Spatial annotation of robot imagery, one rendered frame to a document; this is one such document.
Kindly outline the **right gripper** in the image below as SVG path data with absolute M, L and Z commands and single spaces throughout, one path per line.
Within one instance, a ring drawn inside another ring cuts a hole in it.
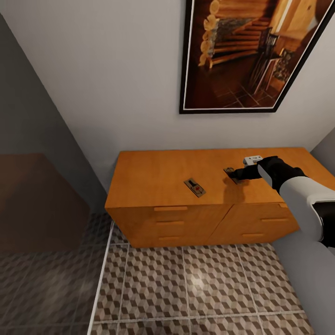
M 229 175 L 230 178 L 237 178 L 237 180 L 244 180 L 244 179 L 257 179 L 257 177 L 254 177 L 251 174 L 251 168 L 252 166 L 246 167 L 246 168 L 241 168 L 235 170 L 233 173 Z

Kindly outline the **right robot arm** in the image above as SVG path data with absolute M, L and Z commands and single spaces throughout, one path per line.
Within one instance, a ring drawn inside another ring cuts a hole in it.
M 307 177 L 278 156 L 245 157 L 244 168 L 229 175 L 237 180 L 264 180 L 280 194 L 302 232 L 335 256 L 335 191 Z

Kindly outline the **mousetrap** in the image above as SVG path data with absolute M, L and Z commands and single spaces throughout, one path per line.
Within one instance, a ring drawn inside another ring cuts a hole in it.
M 193 178 L 189 178 L 185 183 L 198 197 L 201 197 L 206 193 L 206 191 Z
M 228 176 L 235 172 L 235 170 L 232 167 L 225 168 L 224 171 L 228 174 Z M 244 180 L 237 180 L 237 178 L 231 178 L 236 184 L 244 182 Z

